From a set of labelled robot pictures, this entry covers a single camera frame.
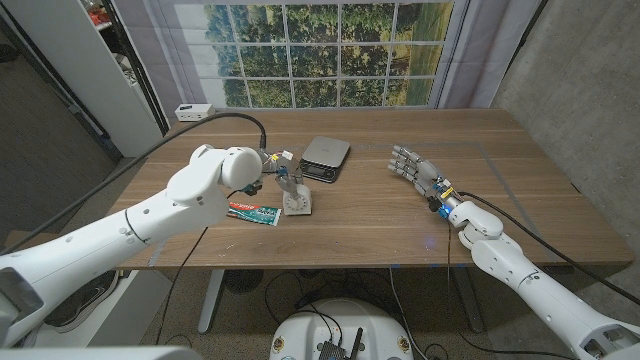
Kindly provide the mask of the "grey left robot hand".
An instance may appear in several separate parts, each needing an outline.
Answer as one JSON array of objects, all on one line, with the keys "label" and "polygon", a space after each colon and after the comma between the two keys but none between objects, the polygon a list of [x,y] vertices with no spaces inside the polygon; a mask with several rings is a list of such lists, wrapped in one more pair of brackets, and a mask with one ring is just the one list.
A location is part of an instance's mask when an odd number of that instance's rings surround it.
[{"label": "grey left robot hand", "polygon": [[303,179],[294,154],[287,150],[269,153],[265,149],[259,149],[258,155],[262,161],[262,173],[274,175],[281,189],[297,200],[300,197],[298,185],[303,183]]}]

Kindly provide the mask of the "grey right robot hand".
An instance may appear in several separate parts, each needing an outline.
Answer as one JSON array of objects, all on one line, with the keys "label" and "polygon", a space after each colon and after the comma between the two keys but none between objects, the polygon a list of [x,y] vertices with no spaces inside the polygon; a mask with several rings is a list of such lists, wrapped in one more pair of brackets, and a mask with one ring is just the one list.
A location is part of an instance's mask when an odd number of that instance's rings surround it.
[{"label": "grey right robot hand", "polygon": [[451,182],[431,162],[398,145],[393,146],[392,156],[388,169],[411,182],[416,191],[427,199],[431,212],[447,219],[462,203]]}]

